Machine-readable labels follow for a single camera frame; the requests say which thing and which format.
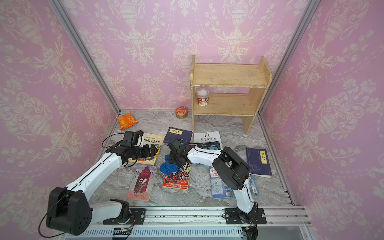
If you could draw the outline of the blue cloth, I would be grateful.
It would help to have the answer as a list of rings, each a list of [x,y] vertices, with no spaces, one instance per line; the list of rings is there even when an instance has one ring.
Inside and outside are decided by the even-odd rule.
[[[175,164],[171,164],[169,160],[170,160],[170,155],[165,155],[165,163],[163,163],[160,166],[160,171],[164,175],[171,175],[172,173],[175,173],[179,170],[179,166]]]

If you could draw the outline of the red manga comic book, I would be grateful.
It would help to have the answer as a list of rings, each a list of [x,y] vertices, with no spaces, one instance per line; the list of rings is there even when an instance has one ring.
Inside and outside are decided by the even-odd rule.
[[[190,182],[191,166],[185,170],[180,168],[170,175],[165,175],[163,180],[163,187],[178,190],[187,190]]]

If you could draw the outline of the navy Guiguzi book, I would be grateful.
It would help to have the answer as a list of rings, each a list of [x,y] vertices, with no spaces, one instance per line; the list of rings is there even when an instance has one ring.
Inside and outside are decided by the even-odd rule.
[[[258,177],[271,178],[272,170],[266,149],[246,148],[250,174]]]

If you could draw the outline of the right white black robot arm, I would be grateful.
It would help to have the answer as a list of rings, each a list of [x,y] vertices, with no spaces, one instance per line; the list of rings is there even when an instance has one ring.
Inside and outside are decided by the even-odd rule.
[[[202,164],[216,170],[222,181],[234,191],[237,208],[250,215],[257,210],[249,187],[249,165],[229,147],[222,150],[205,150],[194,145],[185,145],[174,139],[168,144],[171,150],[169,163],[179,167]]]

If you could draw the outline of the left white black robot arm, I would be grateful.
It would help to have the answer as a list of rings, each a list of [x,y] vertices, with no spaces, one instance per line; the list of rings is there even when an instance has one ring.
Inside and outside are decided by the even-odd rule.
[[[59,236],[82,234],[89,225],[104,220],[130,219],[129,203],[112,199],[106,204],[90,206],[89,199],[111,173],[126,165],[130,159],[154,157],[155,145],[142,147],[109,147],[89,170],[64,188],[56,187],[49,194],[48,209],[41,223],[59,231]]]

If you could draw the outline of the yellow history picture book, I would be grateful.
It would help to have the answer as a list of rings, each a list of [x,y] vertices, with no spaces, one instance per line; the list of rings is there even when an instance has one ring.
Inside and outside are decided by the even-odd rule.
[[[130,163],[138,163],[142,165],[154,166],[160,149],[163,145],[165,136],[155,135],[149,133],[139,133],[138,137],[135,138],[134,146],[140,147],[141,155],[137,160],[129,159]]]

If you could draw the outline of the dark blue book yellow label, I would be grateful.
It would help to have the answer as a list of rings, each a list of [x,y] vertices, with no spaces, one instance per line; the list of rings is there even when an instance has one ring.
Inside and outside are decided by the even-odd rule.
[[[174,139],[181,140],[184,145],[189,145],[193,136],[192,131],[169,127],[164,138],[164,143],[169,144]]]

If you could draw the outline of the Hamlet purple red book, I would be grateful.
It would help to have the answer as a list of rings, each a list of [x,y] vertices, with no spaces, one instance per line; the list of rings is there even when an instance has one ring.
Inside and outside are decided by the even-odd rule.
[[[149,201],[158,167],[138,165],[126,195],[128,200]]]

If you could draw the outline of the orange snack bag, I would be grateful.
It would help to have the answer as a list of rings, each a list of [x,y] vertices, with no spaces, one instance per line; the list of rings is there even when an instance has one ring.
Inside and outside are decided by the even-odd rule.
[[[122,131],[139,123],[131,112],[125,115],[116,117],[116,120],[119,122],[119,125]]]

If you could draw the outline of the white science magazine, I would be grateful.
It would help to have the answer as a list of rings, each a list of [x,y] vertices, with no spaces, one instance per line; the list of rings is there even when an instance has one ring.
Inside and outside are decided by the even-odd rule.
[[[220,133],[194,133],[192,163],[201,166],[213,166],[213,162],[223,149]]]

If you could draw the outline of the colourful sunflower magazine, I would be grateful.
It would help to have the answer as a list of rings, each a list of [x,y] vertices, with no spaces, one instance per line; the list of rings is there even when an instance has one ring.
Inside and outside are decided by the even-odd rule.
[[[210,167],[210,179],[211,179],[211,187],[212,187],[212,198],[213,199],[224,199],[224,198],[234,198],[234,191],[229,188],[223,180],[220,178],[218,173],[213,167]],[[258,185],[256,183],[256,179],[254,175],[250,175],[249,177],[249,187],[252,196],[259,196],[260,191]]]

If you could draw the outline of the white red cup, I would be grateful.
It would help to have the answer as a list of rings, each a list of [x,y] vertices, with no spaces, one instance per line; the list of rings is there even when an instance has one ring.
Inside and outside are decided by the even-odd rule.
[[[198,105],[205,107],[209,103],[210,92],[208,89],[200,88],[197,90]]]

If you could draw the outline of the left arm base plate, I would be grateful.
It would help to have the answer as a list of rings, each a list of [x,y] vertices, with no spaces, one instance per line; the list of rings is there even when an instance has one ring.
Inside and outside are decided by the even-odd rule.
[[[128,214],[123,217],[107,219],[103,221],[104,225],[143,225],[145,220],[146,209],[134,208],[130,209]]]

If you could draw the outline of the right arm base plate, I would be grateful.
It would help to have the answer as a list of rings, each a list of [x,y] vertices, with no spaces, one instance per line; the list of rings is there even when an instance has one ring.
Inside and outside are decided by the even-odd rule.
[[[265,225],[267,223],[264,209],[254,207],[248,214],[238,208],[226,208],[222,214],[228,225]]]

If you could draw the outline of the aluminium front rail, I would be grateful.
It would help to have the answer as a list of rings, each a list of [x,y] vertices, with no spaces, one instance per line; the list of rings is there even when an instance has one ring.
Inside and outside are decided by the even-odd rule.
[[[259,207],[244,224],[230,207],[132,207],[127,225],[90,225],[82,234],[59,240],[315,240],[304,207]]]

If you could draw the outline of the left aluminium corner post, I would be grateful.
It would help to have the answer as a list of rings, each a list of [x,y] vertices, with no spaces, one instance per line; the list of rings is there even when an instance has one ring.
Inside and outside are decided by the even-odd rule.
[[[56,13],[61,24],[65,28],[67,34],[69,35],[74,46],[76,47],[79,54],[81,55],[83,61],[87,65],[90,73],[95,78],[97,84],[99,85],[103,94],[107,98],[107,101],[109,102],[109,104],[113,108],[116,115],[119,115],[121,113],[121,109],[119,108],[117,101],[113,97],[108,85],[104,81],[103,76],[101,74],[101,71],[96,66],[96,62],[93,60],[90,52],[88,51],[85,43],[82,40],[78,30],[76,29],[75,25],[73,24],[69,15],[67,14],[64,5],[60,1],[56,1],[56,0],[48,0],[48,2],[51,5],[51,7],[53,8],[54,12]]]

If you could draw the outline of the aluminium corner post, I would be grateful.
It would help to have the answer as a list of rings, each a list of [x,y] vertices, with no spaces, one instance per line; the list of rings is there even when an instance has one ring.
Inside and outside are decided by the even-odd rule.
[[[116,115],[119,115],[121,113],[121,109],[119,108],[117,101],[113,97],[108,85],[104,81],[103,76],[101,74],[101,71],[96,66],[96,62],[93,60],[90,52],[88,51],[85,43],[82,40],[78,30],[76,29],[75,25],[73,24],[69,15],[67,14],[64,5],[60,1],[56,1],[56,0],[48,0],[48,2],[51,5],[51,7],[53,8],[54,12],[56,13],[61,24],[65,28],[67,34],[69,35],[74,46],[76,47],[79,54],[81,55],[83,61],[87,65],[90,73],[95,78],[97,84],[99,85],[103,94],[107,98],[107,101],[109,102],[109,104],[113,108]]]
[[[304,35],[305,30],[307,29],[319,3],[320,0],[310,0],[308,1],[308,4],[305,8],[304,14],[302,15],[298,26],[296,27],[292,39],[290,40],[288,47],[283,55],[283,58],[278,65],[278,68],[275,72],[275,75],[273,76],[272,83],[269,86],[269,89],[267,90],[266,96],[263,99],[263,102],[260,106],[260,109],[258,111],[258,116],[261,116],[263,112],[266,110],[269,100],[271,99],[274,90],[276,89],[280,78],[282,77],[289,61],[291,60],[293,54],[296,51],[296,48]]]

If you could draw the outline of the right aluminium corner post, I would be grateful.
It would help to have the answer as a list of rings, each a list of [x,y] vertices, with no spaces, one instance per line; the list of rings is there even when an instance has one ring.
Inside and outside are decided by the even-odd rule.
[[[304,14],[302,15],[298,26],[296,27],[292,39],[290,40],[288,47],[283,55],[283,58],[278,65],[278,68],[275,72],[275,75],[273,76],[272,83],[269,86],[269,89],[267,90],[266,96],[263,99],[263,102],[260,106],[260,109],[258,111],[258,116],[261,116],[263,112],[266,110],[269,100],[271,99],[274,90],[276,89],[280,78],[282,77],[289,61],[291,60],[293,54],[296,51],[296,48],[304,35],[305,30],[307,29],[319,3],[320,0],[310,0],[308,1],[308,4],[305,8]]]

